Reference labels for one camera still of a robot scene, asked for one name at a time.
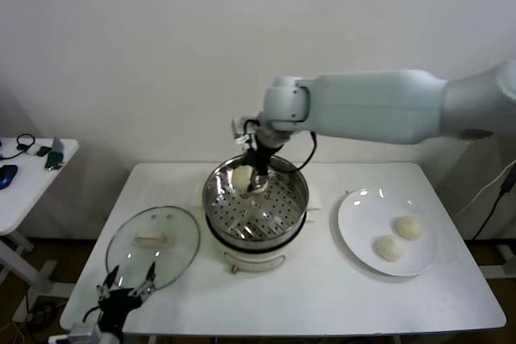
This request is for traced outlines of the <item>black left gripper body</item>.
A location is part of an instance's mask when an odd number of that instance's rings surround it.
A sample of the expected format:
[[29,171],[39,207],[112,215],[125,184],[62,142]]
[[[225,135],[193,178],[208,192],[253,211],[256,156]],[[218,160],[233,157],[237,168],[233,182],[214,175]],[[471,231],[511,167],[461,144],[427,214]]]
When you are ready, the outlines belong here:
[[121,330],[128,314],[141,306],[141,296],[132,288],[121,288],[110,291],[109,296],[98,303],[100,330]]

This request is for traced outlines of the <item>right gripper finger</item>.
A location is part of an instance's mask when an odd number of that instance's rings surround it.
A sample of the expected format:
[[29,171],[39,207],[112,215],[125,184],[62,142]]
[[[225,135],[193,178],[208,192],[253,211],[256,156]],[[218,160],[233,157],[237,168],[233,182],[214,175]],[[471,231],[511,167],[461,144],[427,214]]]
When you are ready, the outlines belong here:
[[261,194],[264,191],[264,177],[252,173],[249,176],[249,181],[242,190],[241,197],[250,197]]

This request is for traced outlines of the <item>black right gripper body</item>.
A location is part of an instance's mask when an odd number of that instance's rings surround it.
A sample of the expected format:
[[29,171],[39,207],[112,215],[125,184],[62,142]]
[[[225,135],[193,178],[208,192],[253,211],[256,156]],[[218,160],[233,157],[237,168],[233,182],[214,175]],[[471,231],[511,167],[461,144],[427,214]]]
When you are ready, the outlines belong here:
[[246,165],[252,167],[259,176],[267,176],[271,158],[281,149],[282,147],[267,147],[257,142],[254,147],[246,150]]

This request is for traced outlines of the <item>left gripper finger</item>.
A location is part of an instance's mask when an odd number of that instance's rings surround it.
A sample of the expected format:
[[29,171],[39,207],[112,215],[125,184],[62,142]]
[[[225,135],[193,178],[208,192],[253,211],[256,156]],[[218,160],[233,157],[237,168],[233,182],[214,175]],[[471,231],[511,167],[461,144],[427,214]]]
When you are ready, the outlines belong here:
[[105,300],[110,295],[110,290],[114,285],[116,277],[118,275],[119,265],[116,265],[112,271],[110,271],[101,285],[96,287],[98,299]]
[[133,298],[149,298],[156,290],[155,285],[156,278],[156,263],[153,262],[147,271],[145,279],[142,284],[134,287],[130,292],[129,296]]

